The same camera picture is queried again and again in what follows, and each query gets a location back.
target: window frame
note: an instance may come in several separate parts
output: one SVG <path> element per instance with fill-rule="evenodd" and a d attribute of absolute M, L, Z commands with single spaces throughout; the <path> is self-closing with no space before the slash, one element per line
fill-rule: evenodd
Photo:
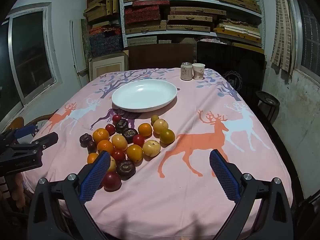
<path fill-rule="evenodd" d="M 301 65 L 302 53 L 303 53 L 303 28 L 302 28 L 302 18 L 298 0 L 289 0 L 292 6 L 292 14 L 295 23 L 295 33 L 296 33 L 296 48 L 297 53 L 295 57 L 295 69 L 298 69 L 308 75 L 313 81 L 320 86 L 320 76 L 312 72 L 308 68 Z"/>
<path fill-rule="evenodd" d="M 18 81 L 18 77 L 16 74 L 16 69 L 13 61 L 12 42 L 11 42 L 12 19 L 21 15 L 36 12 L 36 11 L 43 11 L 44 45 L 45 45 L 47 61 L 48 61 L 52 78 L 46 81 L 43 85 L 36 88 L 29 95 L 24 97 Z M 20 102 L 17 103 L 6 114 L 6 116 L 2 120 L 0 120 L 0 131 L 3 130 L 15 116 L 17 116 L 23 110 L 25 110 L 26 107 L 28 107 L 32 102 L 34 102 L 34 100 L 36 100 L 44 92 L 46 92 L 49 89 L 53 89 L 54 87 L 62 83 L 61 75 L 58 68 L 57 58 L 55 56 L 54 44 L 53 44 L 52 23 L 51 23 L 51 2 L 29 4 L 29 5 L 24 5 L 24 6 L 11 9 L 6 19 L 3 21 L 2 25 L 6 23 L 9 23 L 8 50 L 9 50 L 10 65 L 11 65 L 15 86 L 17 88 L 18 95 L 20 98 Z"/>

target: table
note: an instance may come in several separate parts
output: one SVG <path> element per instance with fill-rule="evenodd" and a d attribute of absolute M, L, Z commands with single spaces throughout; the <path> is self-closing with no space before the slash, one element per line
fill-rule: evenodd
<path fill-rule="evenodd" d="M 178 88 L 177 97 L 148 113 L 129 113 L 112 105 L 115 89 L 141 79 L 171 82 Z M 103 231 L 130 240 L 212 239 L 234 207 L 209 165 L 215 148 L 256 179 L 279 177 L 291 205 L 290 177 L 270 137 L 239 94 L 211 69 L 205 69 L 202 81 L 181 80 L 179 68 L 115 72 L 96 78 L 36 135 L 55 131 L 59 141 L 44 151 L 41 168 L 23 173 L 27 187 L 33 191 L 41 177 L 55 181 L 78 173 L 88 155 L 79 137 L 112 123 L 114 114 L 121 114 L 136 129 L 157 114 L 169 123 L 176 140 L 154 159 L 143 160 L 118 191 L 100 189 L 85 204 Z M 159 141 L 154 136 L 150 139 Z M 251 228 L 258 208 L 256 200 L 244 231 Z"/>

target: plate rim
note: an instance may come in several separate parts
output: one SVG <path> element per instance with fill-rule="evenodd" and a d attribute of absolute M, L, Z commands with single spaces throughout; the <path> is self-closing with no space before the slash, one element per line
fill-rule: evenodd
<path fill-rule="evenodd" d="M 124 84 L 123 86 L 121 86 L 121 87 L 117 88 L 117 89 L 115 90 L 115 92 L 113 92 L 113 94 L 112 94 L 112 96 L 111 96 L 111 101 L 112 101 L 112 103 L 113 103 L 115 106 L 119 107 L 119 108 L 125 108 L 125 109 L 129 109 L 129 110 L 150 109 L 150 108 L 155 108 L 155 107 L 158 107 L 158 106 L 163 105 L 163 104 L 160 104 L 160 105 L 156 105 L 156 106 L 150 106 L 150 107 L 144 107 L 144 108 L 136 108 L 136 109 L 133 109 L 133 108 L 120 107 L 120 106 L 116 105 L 116 104 L 113 102 L 113 95 L 116 93 L 116 91 L 117 91 L 118 89 L 120 89 L 120 88 L 122 88 L 122 87 L 124 87 L 124 86 L 126 86 L 126 85 L 129 85 L 129 84 L 135 83 L 135 82 L 139 82 L 139 81 L 146 81 L 146 80 L 153 80 L 153 81 L 157 81 L 157 82 L 158 82 L 158 81 L 166 82 L 166 83 L 169 83 L 169 84 L 171 84 L 172 86 L 174 86 L 174 87 L 175 87 L 176 91 L 175 91 L 174 97 L 172 97 L 172 98 L 168 101 L 168 103 L 172 102 L 172 100 L 174 100 L 174 98 L 177 96 L 177 93 L 178 93 L 178 89 L 177 89 L 177 87 L 176 87 L 174 84 L 172 84 L 171 82 L 168 82 L 167 80 L 162 80 L 162 79 L 141 79 L 141 80 L 135 80 L 135 81 L 129 82 L 129 83 Z"/>

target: shelf board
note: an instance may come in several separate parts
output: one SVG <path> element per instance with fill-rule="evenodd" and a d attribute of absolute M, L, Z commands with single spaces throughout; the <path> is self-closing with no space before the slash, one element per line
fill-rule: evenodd
<path fill-rule="evenodd" d="M 227 10 L 227 7 L 229 8 L 233 8 L 233 9 L 238 9 L 240 11 L 244 11 L 246 13 L 252 14 L 254 16 L 260 17 L 262 18 L 262 15 L 259 13 L 256 13 L 254 11 L 248 10 L 246 8 L 242 8 L 233 4 L 229 4 L 229 3 L 223 3 L 217 0 L 170 0 L 170 1 L 194 1 L 194 2 L 202 2 L 202 3 L 210 3 L 210 4 L 217 4 L 219 6 L 223 6 L 225 7 L 225 9 Z M 132 2 L 127 2 L 123 4 L 124 6 L 128 6 L 128 5 L 132 5 Z"/>
<path fill-rule="evenodd" d="M 223 39 L 229 39 L 234 41 L 241 41 L 243 43 L 247 43 L 250 45 L 254 45 L 257 47 L 262 47 L 261 43 L 257 43 L 254 41 L 249 41 L 243 38 L 222 34 L 222 33 L 215 33 L 215 32 L 196 32 L 196 31 L 173 31 L 173 30 L 166 30 L 166 31 L 154 31 L 154 32 L 147 32 L 147 33 L 132 33 L 132 34 L 126 34 L 126 38 L 132 38 L 132 37 L 139 37 L 139 36 L 146 36 L 146 35 L 158 35 L 158 34 L 191 34 L 191 35 L 201 35 L 201 36 L 211 36 L 211 37 L 218 37 Z"/>

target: paper cup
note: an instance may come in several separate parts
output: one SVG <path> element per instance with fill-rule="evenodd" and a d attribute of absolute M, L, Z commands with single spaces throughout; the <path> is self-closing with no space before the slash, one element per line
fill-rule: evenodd
<path fill-rule="evenodd" d="M 192 64 L 193 78 L 195 80 L 203 80 L 204 67 L 205 67 L 205 64 L 201 64 L 201 63 Z"/>

